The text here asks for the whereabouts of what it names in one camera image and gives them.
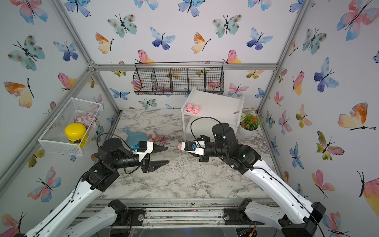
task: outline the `butterfly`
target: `butterfly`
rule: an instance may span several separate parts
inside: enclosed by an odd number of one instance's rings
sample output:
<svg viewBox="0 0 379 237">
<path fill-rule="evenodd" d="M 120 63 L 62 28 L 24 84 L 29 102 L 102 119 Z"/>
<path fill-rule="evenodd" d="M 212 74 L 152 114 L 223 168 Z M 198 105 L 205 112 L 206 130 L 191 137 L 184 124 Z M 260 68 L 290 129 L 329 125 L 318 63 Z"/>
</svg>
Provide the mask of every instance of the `butterfly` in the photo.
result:
<svg viewBox="0 0 379 237">
<path fill-rule="evenodd" d="M 228 95 L 232 96 L 234 94 L 237 94 L 237 97 L 243 96 L 243 91 L 246 91 L 249 87 L 248 86 L 240 87 L 240 86 L 241 84 L 238 84 L 238 86 L 236 86 L 235 84 L 231 83 L 229 87 L 230 91 L 228 92 Z"/>
<path fill-rule="evenodd" d="M 264 91 L 261 88 L 258 88 L 258 92 L 259 92 L 259 94 L 255 95 L 256 98 L 262 98 L 263 95 L 265 94 Z"/>
<path fill-rule="evenodd" d="M 114 98 L 122 98 L 124 100 L 127 100 L 128 97 L 126 97 L 127 95 L 129 95 L 130 92 L 118 92 L 117 90 L 114 90 L 112 88 L 109 88 L 114 94 L 113 94 L 113 97 Z"/>
<path fill-rule="evenodd" d="M 313 35 L 313 31 L 311 29 L 307 30 L 307 37 L 304 40 L 303 51 L 310 49 L 310 53 L 313 55 L 320 48 L 320 42 L 323 42 L 326 39 L 327 35 L 325 33 L 317 34 L 318 30 L 319 30 L 319 28 L 317 30 L 315 29 L 314 35 Z"/>
<path fill-rule="evenodd" d="M 47 172 L 46 180 L 45 182 L 39 179 L 40 181 L 37 181 L 39 183 L 42 183 L 42 185 L 36 189 L 33 189 L 29 194 L 28 197 L 33 198 L 34 200 L 37 200 L 39 196 L 41 196 L 42 202 L 49 202 L 52 199 L 51 192 L 53 191 L 53 188 L 57 188 L 61 186 L 61 177 L 55 177 L 55 170 L 54 167 L 51 167 L 50 170 Z"/>
<path fill-rule="evenodd" d="M 304 112 L 304 104 L 302 104 L 300 107 L 300 114 L 298 114 L 298 113 L 296 114 L 296 119 L 300 120 L 299 126 L 301 128 L 303 128 L 304 125 L 306 125 L 306 126 L 312 125 L 312 122 L 309 121 L 309 119 L 307 119 L 305 116 L 308 116 L 308 115 L 307 115 L 307 113 Z"/>
<path fill-rule="evenodd" d="M 303 4 L 304 0 L 297 0 L 297 3 L 291 4 L 289 11 L 294 13 L 295 11 L 299 10 L 301 5 Z"/>
<path fill-rule="evenodd" d="M 34 61 L 37 62 L 37 59 L 44 59 L 45 53 L 42 51 L 42 48 L 40 46 L 35 45 L 36 39 L 33 35 L 29 35 L 24 42 L 24 47 L 21 46 L 21 44 L 17 41 L 19 45 L 15 45 L 16 47 L 19 47 L 22 49 L 20 50 L 14 50 L 8 54 L 8 59 L 13 60 L 15 62 L 21 62 L 21 66 L 26 69 L 31 69 L 33 71 L 37 70 L 37 66 L 34 63 Z"/>
<path fill-rule="evenodd" d="M 350 111 L 350 116 L 345 114 L 340 114 L 340 120 L 338 120 L 338 124 L 341 127 L 347 127 L 351 128 L 351 130 L 355 129 L 373 129 L 375 130 L 376 127 L 366 127 L 364 126 L 364 123 L 366 122 L 366 116 L 367 116 L 367 108 L 368 104 L 360 103 L 353 107 L 353 110 Z"/>
<path fill-rule="evenodd" d="M 42 158 L 43 156 L 45 155 L 45 150 L 44 149 L 41 149 L 39 151 L 36 151 L 34 152 L 34 154 L 31 156 L 31 158 L 29 159 L 28 161 L 28 166 L 29 168 L 30 167 L 34 167 L 37 163 L 37 157 L 38 158 Z"/>
<path fill-rule="evenodd" d="M 283 77 L 287 74 L 287 69 L 282 69 L 282 71 L 279 74 L 279 83 L 283 81 Z"/>
<path fill-rule="evenodd" d="M 50 102 L 50 110 L 47 110 L 47 113 L 44 113 L 44 114 L 49 115 L 53 111 L 53 109 L 55 109 L 55 107 L 56 107 L 56 103 L 54 101 Z"/>
<path fill-rule="evenodd" d="M 373 57 L 373 59 L 376 63 L 379 63 L 379 50 L 378 53 Z"/>
<path fill-rule="evenodd" d="M 284 171 L 284 181 L 288 183 L 289 179 L 290 179 L 290 175 L 288 174 L 288 171 Z"/>
<path fill-rule="evenodd" d="M 279 91 L 277 91 L 277 92 L 276 92 L 276 96 L 274 97 L 274 101 L 275 101 L 276 104 L 279 105 L 279 107 L 280 107 L 280 104 L 279 104 L 279 103 L 280 103 L 283 99 L 284 99 L 284 96 L 281 96 L 281 97 L 279 98 Z"/>
<path fill-rule="evenodd" d="M 70 61 L 70 56 L 74 59 L 78 59 L 78 54 L 74 53 L 76 50 L 74 43 L 71 43 L 69 46 L 67 46 L 67 42 L 63 42 L 63 44 L 58 43 L 56 41 L 53 42 L 53 44 L 58 48 L 60 52 L 63 52 L 63 60 L 66 62 Z"/>
<path fill-rule="evenodd" d="M 3 226 L 8 226 L 8 227 L 11 226 L 11 228 L 6 230 L 2 234 L 0 234 L 0 237 L 13 237 L 16 234 L 19 234 L 20 233 L 20 227 L 21 227 L 21 220 L 23 219 L 23 217 L 25 215 L 23 215 L 23 212 L 21 212 L 20 220 L 16 221 L 11 215 L 4 214 L 1 217 L 2 224 L 3 224 Z"/>
<path fill-rule="evenodd" d="M 265 43 L 268 43 L 270 40 L 273 39 L 273 36 L 264 36 L 262 37 L 262 35 L 264 35 L 265 33 L 259 35 L 258 31 L 253 27 L 251 28 L 251 34 L 250 34 L 250 37 L 252 38 L 252 40 L 246 42 L 247 46 L 248 47 L 253 47 L 255 45 L 255 49 L 256 50 L 261 50 L 263 48 L 263 44 Z"/>
<path fill-rule="evenodd" d="M 292 132 L 291 126 L 287 123 L 289 119 L 290 119 L 289 117 L 287 119 L 287 113 L 284 110 L 284 112 L 282 113 L 282 117 L 279 118 L 279 121 L 278 121 L 278 124 L 282 125 L 282 134 L 283 135 L 285 135 L 285 133 L 286 133 L 285 131 L 286 130 L 287 130 L 287 132 Z"/>
<path fill-rule="evenodd" d="M 267 110 L 266 123 L 268 123 L 268 127 L 272 128 L 275 124 L 275 120 L 272 118 L 272 115 Z"/>
<path fill-rule="evenodd" d="M 144 50 L 140 49 L 138 51 L 138 55 L 139 55 L 139 61 L 136 59 L 137 62 L 140 62 L 140 63 L 155 63 L 155 61 L 151 60 L 148 55 L 145 53 Z"/>
<path fill-rule="evenodd" d="M 191 11 L 193 17 L 199 16 L 199 10 L 196 7 L 199 7 L 205 0 L 183 0 L 182 3 L 178 4 L 179 11 L 185 11 L 188 7 L 188 11 Z"/>
<path fill-rule="evenodd" d="M 318 141 L 320 142 L 320 143 L 316 143 L 317 153 L 323 154 L 323 160 L 333 160 L 330 154 L 343 155 L 345 151 L 341 147 L 331 146 L 331 144 L 335 143 L 335 142 L 331 143 L 332 137 L 330 137 L 329 143 L 326 143 L 324 134 L 320 131 L 318 131 L 317 134 L 318 134 Z"/>
<path fill-rule="evenodd" d="M 301 160 L 299 158 L 301 158 L 299 155 L 298 155 L 298 152 L 299 152 L 299 147 L 298 147 L 298 143 L 295 144 L 295 149 L 290 149 L 290 154 L 293 158 L 292 160 L 292 166 L 293 168 L 296 168 L 297 165 L 299 165 L 300 168 L 304 169 L 304 166 L 303 164 L 301 163 Z"/>
<path fill-rule="evenodd" d="M 104 38 L 104 36 L 100 35 L 99 33 L 96 32 L 96 40 L 99 42 L 99 44 L 101 44 L 99 46 L 99 50 L 103 53 L 108 53 L 109 51 L 112 50 L 112 43 L 113 43 L 113 40 L 111 40 L 111 42 L 109 42 L 107 39 Z"/>
<path fill-rule="evenodd" d="M 125 65 L 124 61 L 119 61 L 119 64 L 120 65 Z M 126 76 L 126 71 L 115 71 L 113 74 L 115 74 L 115 75 L 117 75 L 119 77 L 121 77 L 121 75 Z"/>
<path fill-rule="evenodd" d="M 139 8 L 141 8 L 143 2 L 144 2 L 144 0 L 134 0 L 134 4 L 135 4 L 137 7 L 139 7 Z M 158 5 L 159 5 L 159 3 L 158 3 L 157 0 L 145 0 L 145 4 L 146 4 L 146 2 L 147 2 L 147 4 L 149 5 L 149 7 L 151 8 L 151 10 L 153 10 L 153 11 L 154 11 L 154 10 L 158 7 Z"/>
<path fill-rule="evenodd" d="M 175 35 L 171 35 L 171 36 L 165 36 L 165 32 L 160 34 L 158 33 L 158 31 L 156 31 L 153 27 L 150 27 L 150 31 L 151 31 L 151 34 L 152 36 L 155 38 L 155 40 L 153 42 L 151 42 L 155 47 L 159 47 L 160 45 L 162 45 L 162 48 L 164 50 L 169 50 L 170 49 L 170 46 L 168 45 L 168 43 L 172 43 L 176 36 Z"/>
<path fill-rule="evenodd" d="M 271 145 L 273 146 L 274 152 L 276 155 L 280 155 L 278 151 L 278 145 L 276 144 L 276 136 L 274 136 L 274 140 L 270 141 Z"/>
<path fill-rule="evenodd" d="M 75 83 L 76 83 L 76 79 L 75 78 L 70 78 L 70 77 L 66 76 L 64 73 L 61 73 L 61 72 L 58 74 L 58 78 L 59 78 L 59 80 L 62 82 L 62 84 L 65 87 L 65 88 L 61 89 L 61 92 L 65 91 L 65 90 L 71 89 L 75 85 Z"/>
<path fill-rule="evenodd" d="M 101 94 L 97 97 L 97 99 L 95 99 L 95 97 L 94 97 L 93 99 L 94 99 L 94 101 L 95 101 L 96 103 L 102 104 L 102 105 L 103 105 L 103 109 L 104 109 L 105 104 L 102 103 L 102 102 L 103 102 L 103 97 L 101 96 Z"/>
<path fill-rule="evenodd" d="M 379 178 L 365 183 L 365 176 L 363 175 L 363 172 L 362 176 L 360 175 L 359 171 L 357 172 L 360 176 L 360 181 L 362 182 L 362 188 L 360 190 L 359 197 L 361 197 L 363 194 L 372 210 L 375 212 L 376 215 L 379 216 Z"/>
<path fill-rule="evenodd" d="M 292 92 L 295 90 L 295 93 L 299 96 L 301 95 L 301 86 L 303 85 L 304 72 L 300 72 L 298 77 L 295 80 L 295 77 L 292 77 L 293 88 Z"/>
<path fill-rule="evenodd" d="M 204 38 L 196 32 L 195 36 L 193 37 L 193 40 L 195 41 L 195 46 L 193 46 L 191 49 L 193 53 L 199 53 L 204 50 L 207 43 L 211 40 L 209 39 L 207 42 L 204 40 Z"/>
<path fill-rule="evenodd" d="M 25 21 L 30 24 L 34 24 L 34 18 L 37 18 L 36 16 L 44 22 L 47 21 L 47 13 L 38 7 L 42 4 L 41 0 L 11 0 L 11 4 L 15 6 L 21 5 L 20 16 L 22 16 Z"/>
<path fill-rule="evenodd" d="M 88 80 L 88 82 L 90 83 L 90 87 L 91 87 L 91 88 L 94 88 L 95 85 L 97 84 L 97 82 L 95 82 L 95 80 L 93 79 L 93 77 L 91 77 L 91 78 Z"/>
<path fill-rule="evenodd" d="M 113 123 L 116 121 L 116 114 L 113 114 L 112 117 L 109 117 L 106 119 L 110 124 L 111 126 L 113 125 Z"/>
<path fill-rule="evenodd" d="M 328 230 L 331 232 L 330 236 L 329 237 L 341 237 L 341 235 L 345 235 L 345 236 L 348 236 L 346 235 L 346 232 L 341 232 L 340 231 L 340 228 L 341 228 L 341 216 L 340 216 L 340 213 L 337 212 L 337 213 L 333 213 L 331 212 L 330 213 L 330 218 L 329 216 L 327 215 L 324 215 L 323 217 L 323 224 L 326 225 L 329 229 L 331 230 Z"/>
<path fill-rule="evenodd" d="M 133 21 L 135 21 L 134 15 L 127 15 L 122 20 L 121 14 L 119 14 L 119 16 L 116 17 L 118 20 L 108 19 L 107 21 L 111 26 L 113 26 L 114 32 L 118 34 L 121 38 L 123 38 L 125 36 L 125 32 L 128 33 L 128 31 L 134 35 L 137 33 L 137 26 L 136 24 L 132 23 Z"/>
<path fill-rule="evenodd" d="M 329 72 L 329 58 L 325 59 L 324 64 L 321 66 L 321 72 L 315 72 L 315 76 L 313 77 L 315 82 L 319 82 L 317 86 L 317 90 L 319 92 L 323 92 L 325 89 L 325 85 L 328 88 L 336 88 L 339 86 L 339 82 L 331 78 L 329 75 L 333 74 L 332 70 Z"/>
<path fill-rule="evenodd" d="M 241 61 L 237 58 L 237 53 L 234 49 L 229 51 L 228 60 L 226 61 L 225 59 L 223 59 L 223 61 L 225 63 L 230 63 L 230 64 L 241 63 Z"/>
<path fill-rule="evenodd" d="M 349 10 L 353 12 L 346 13 L 340 19 L 337 24 L 337 31 L 345 28 L 349 28 L 346 34 L 346 40 L 353 40 L 359 36 L 360 25 L 369 25 L 374 22 L 375 19 L 379 17 L 379 8 L 366 9 L 367 5 L 372 0 L 368 0 L 365 5 L 363 5 L 362 0 L 352 0 L 349 4 Z"/>
<path fill-rule="evenodd" d="M 291 54 L 292 54 L 293 52 L 295 52 L 296 49 L 299 48 L 299 47 L 296 47 L 296 48 L 295 48 L 295 46 L 296 46 L 296 44 L 295 44 L 295 42 L 294 42 L 294 43 L 292 44 L 291 48 L 290 48 L 290 49 L 292 49 L 292 52 L 291 52 L 290 55 L 288 55 L 288 56 L 291 56 Z"/>
<path fill-rule="evenodd" d="M 26 78 L 26 82 L 28 88 L 23 84 L 14 82 L 4 82 L 4 86 L 9 94 L 14 95 L 15 97 L 20 96 L 19 106 L 30 108 L 33 103 L 32 98 L 34 98 L 34 95 L 30 89 L 29 78 Z"/>
<path fill-rule="evenodd" d="M 76 12 L 79 10 L 83 16 L 89 17 L 90 13 L 86 8 L 89 1 L 90 0 L 68 0 L 64 5 L 69 11 L 74 11 L 76 8 Z"/>
<path fill-rule="evenodd" d="M 239 22 L 242 19 L 241 15 L 235 15 L 231 17 L 229 20 L 227 20 L 228 16 L 229 15 L 225 17 L 223 15 L 225 19 L 225 23 L 224 23 L 224 20 L 221 20 L 221 19 L 213 20 L 213 25 L 216 27 L 215 32 L 219 38 L 221 38 L 224 35 L 225 31 L 226 33 L 228 33 L 228 30 L 230 34 L 234 35 L 235 33 L 237 33 L 237 30 L 240 27 L 237 24 L 237 22 Z"/>
<path fill-rule="evenodd" d="M 316 173 L 312 173 L 313 181 L 315 182 L 315 185 L 320 189 L 320 191 L 325 197 L 327 197 L 324 193 L 324 190 L 328 191 L 335 191 L 335 188 L 332 184 L 326 183 L 323 185 L 323 179 L 324 179 L 324 173 L 321 170 L 317 170 Z"/>
<path fill-rule="evenodd" d="M 262 11 L 268 9 L 271 6 L 271 0 L 248 0 L 247 6 L 252 8 L 256 3 L 261 2 Z"/>
<path fill-rule="evenodd" d="M 142 106 L 145 108 L 145 109 L 148 109 L 149 108 L 149 106 L 150 107 L 156 107 L 157 106 L 157 104 L 156 104 L 156 99 L 151 99 L 151 100 L 147 100 L 147 99 L 145 99 L 145 100 L 140 100 L 140 101 L 138 101 L 140 104 L 142 104 Z"/>
</svg>

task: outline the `pink pig toy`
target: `pink pig toy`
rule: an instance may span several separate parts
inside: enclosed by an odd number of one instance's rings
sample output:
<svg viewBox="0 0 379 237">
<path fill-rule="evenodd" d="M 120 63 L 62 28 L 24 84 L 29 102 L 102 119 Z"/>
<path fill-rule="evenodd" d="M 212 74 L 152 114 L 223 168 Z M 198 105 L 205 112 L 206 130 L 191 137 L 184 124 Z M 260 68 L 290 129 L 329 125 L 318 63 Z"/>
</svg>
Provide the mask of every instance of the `pink pig toy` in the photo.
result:
<svg viewBox="0 0 379 237">
<path fill-rule="evenodd" d="M 191 111 L 192 111 L 192 104 L 188 104 L 188 105 L 186 106 L 186 111 L 187 111 L 187 112 L 191 112 Z"/>
<path fill-rule="evenodd" d="M 195 107 L 193 107 L 193 114 L 194 115 L 197 115 L 200 111 L 200 107 L 198 105 L 196 105 Z"/>
</svg>

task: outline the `white shelf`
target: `white shelf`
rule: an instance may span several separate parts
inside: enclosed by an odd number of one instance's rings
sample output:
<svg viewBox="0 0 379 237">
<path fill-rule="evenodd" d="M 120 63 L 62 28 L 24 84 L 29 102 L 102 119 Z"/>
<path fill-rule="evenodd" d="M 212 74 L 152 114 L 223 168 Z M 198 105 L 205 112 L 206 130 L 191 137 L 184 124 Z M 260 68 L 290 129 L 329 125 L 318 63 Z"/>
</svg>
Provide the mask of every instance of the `white shelf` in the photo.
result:
<svg viewBox="0 0 379 237">
<path fill-rule="evenodd" d="M 227 122 L 236 133 L 242 115 L 243 102 L 244 97 L 242 97 L 242 99 L 236 99 L 198 91 L 196 90 L 196 87 L 194 87 L 188 96 L 188 99 L 182 106 L 184 140 L 186 141 L 187 133 L 192 137 L 190 124 L 196 118 L 200 117 L 212 117 L 218 119 L 220 122 Z M 200 112 L 197 115 L 194 115 L 193 112 L 186 111 L 186 105 L 189 103 L 193 106 L 198 105 L 200 107 Z M 192 116 L 187 126 L 184 122 L 184 115 Z M 206 135 L 212 139 L 212 127 L 217 123 L 218 122 L 213 119 L 205 118 L 198 122 L 196 121 L 192 126 L 193 133 L 198 137 L 200 135 Z"/>
</svg>

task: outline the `white marble surface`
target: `white marble surface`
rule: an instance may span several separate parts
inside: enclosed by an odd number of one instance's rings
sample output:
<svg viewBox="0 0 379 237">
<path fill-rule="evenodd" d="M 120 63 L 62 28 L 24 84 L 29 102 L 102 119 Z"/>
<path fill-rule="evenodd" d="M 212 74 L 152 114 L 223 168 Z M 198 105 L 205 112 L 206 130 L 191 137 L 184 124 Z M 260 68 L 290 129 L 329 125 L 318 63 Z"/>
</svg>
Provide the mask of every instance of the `white marble surface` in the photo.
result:
<svg viewBox="0 0 379 237">
<path fill-rule="evenodd" d="M 127 175 L 119 170 L 120 177 L 99 198 L 267 198 L 269 197 L 250 179 L 231 169 L 218 158 L 208 163 L 177 147 L 183 141 L 180 109 L 124 110 L 115 134 L 126 139 L 123 129 L 145 132 L 148 136 L 167 136 L 167 151 L 151 155 L 151 160 L 170 160 L 153 173 L 138 169 Z M 249 140 L 238 137 L 239 143 L 250 145 L 274 169 L 268 147 L 259 128 Z"/>
</svg>

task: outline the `blue butterfly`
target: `blue butterfly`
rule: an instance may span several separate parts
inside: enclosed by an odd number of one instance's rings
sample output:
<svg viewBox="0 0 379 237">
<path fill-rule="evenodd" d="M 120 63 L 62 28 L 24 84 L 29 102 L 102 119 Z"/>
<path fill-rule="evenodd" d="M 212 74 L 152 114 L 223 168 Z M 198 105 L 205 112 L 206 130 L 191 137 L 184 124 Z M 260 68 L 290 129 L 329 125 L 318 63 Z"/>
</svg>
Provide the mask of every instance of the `blue butterfly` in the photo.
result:
<svg viewBox="0 0 379 237">
<path fill-rule="evenodd" d="M 301 158 L 299 155 L 298 155 L 298 152 L 299 152 L 299 147 L 298 147 L 298 143 L 296 143 L 295 145 L 295 150 L 294 149 L 290 149 L 290 154 L 293 158 L 292 160 L 292 165 L 294 168 L 297 167 L 297 165 L 299 165 L 300 168 L 304 169 L 304 166 L 303 164 L 301 163 L 300 159 Z"/>
<path fill-rule="evenodd" d="M 137 6 L 137 7 L 139 7 L 139 8 L 141 8 L 142 7 L 142 3 L 144 2 L 144 0 L 134 0 L 134 4 Z M 145 0 L 145 4 L 146 4 L 146 2 L 147 2 L 147 4 L 149 5 L 149 7 L 151 8 L 151 10 L 155 10 L 157 7 L 158 7 L 158 5 L 159 5 L 159 3 L 157 2 L 157 0 Z"/>
<path fill-rule="evenodd" d="M 138 101 L 140 104 L 142 104 L 142 106 L 147 110 L 150 107 L 156 107 L 157 104 L 156 104 L 156 99 L 151 99 L 151 100 L 140 100 Z"/>
<path fill-rule="evenodd" d="M 116 114 L 113 114 L 112 117 L 109 117 L 106 119 L 108 122 L 111 123 L 111 126 L 113 125 L 114 121 L 116 120 Z"/>
<path fill-rule="evenodd" d="M 150 31 L 152 33 L 152 36 L 156 39 L 154 40 L 153 42 L 151 42 L 155 47 L 159 47 L 160 45 L 162 45 L 162 48 L 164 50 L 168 50 L 170 49 L 170 46 L 168 45 L 168 43 L 172 43 L 176 36 L 175 35 L 171 35 L 171 36 L 164 36 L 165 33 L 158 33 L 158 31 L 156 31 L 153 27 L 150 27 Z"/>
<path fill-rule="evenodd" d="M 290 12 L 294 13 L 295 11 L 299 10 L 301 5 L 303 4 L 304 0 L 298 0 L 297 3 L 290 5 Z"/>
<path fill-rule="evenodd" d="M 325 85 L 328 88 L 336 88 L 340 84 L 329 76 L 333 73 L 332 70 L 329 72 L 329 57 L 326 57 L 324 64 L 321 66 L 321 72 L 315 72 L 315 76 L 313 77 L 315 82 L 320 82 L 317 86 L 319 92 L 324 91 Z"/>
<path fill-rule="evenodd" d="M 109 88 L 114 94 L 113 94 L 113 97 L 114 98 L 123 98 L 124 100 L 127 100 L 128 97 L 126 97 L 127 95 L 129 95 L 130 92 L 118 92 L 117 90 L 114 90 L 112 88 Z"/>
<path fill-rule="evenodd" d="M 89 1 L 90 0 L 68 0 L 68 2 L 66 2 L 64 5 L 66 6 L 67 10 L 74 11 L 76 8 L 76 12 L 79 10 L 83 16 L 88 17 L 90 14 L 85 7 L 87 7 Z"/>
<path fill-rule="evenodd" d="M 278 151 L 278 145 L 276 144 L 276 136 L 274 136 L 274 140 L 270 141 L 271 145 L 273 146 L 274 152 L 276 155 L 280 155 Z"/>
<path fill-rule="evenodd" d="M 261 33 L 259 35 L 258 31 L 253 27 L 251 28 L 251 35 L 250 37 L 252 38 L 252 40 L 250 40 L 249 42 L 247 42 L 247 46 L 248 47 L 253 47 L 255 45 L 255 49 L 256 50 L 261 50 L 263 48 L 263 45 L 262 43 L 267 43 L 269 42 L 270 40 L 272 40 L 273 36 L 264 36 L 262 37 L 262 35 L 264 35 L 265 33 Z"/>
<path fill-rule="evenodd" d="M 64 45 L 56 41 L 53 42 L 53 44 L 58 48 L 58 50 L 60 52 L 63 52 L 63 60 L 65 60 L 66 62 L 70 61 L 70 56 L 74 60 L 77 60 L 78 55 L 77 53 L 74 53 L 74 51 L 76 50 L 74 43 L 71 43 L 69 46 L 67 46 L 67 42 L 66 43 L 63 42 L 63 43 Z"/>
<path fill-rule="evenodd" d="M 256 98 L 262 98 L 263 95 L 265 94 L 264 91 L 261 88 L 258 88 L 258 92 L 259 92 L 259 94 L 255 95 Z"/>
<path fill-rule="evenodd" d="M 179 11 L 185 11 L 188 7 L 189 12 L 191 10 L 191 14 L 193 17 L 199 16 L 199 10 L 196 8 L 197 6 L 200 6 L 205 0 L 183 0 L 184 2 L 179 3 Z"/>
</svg>

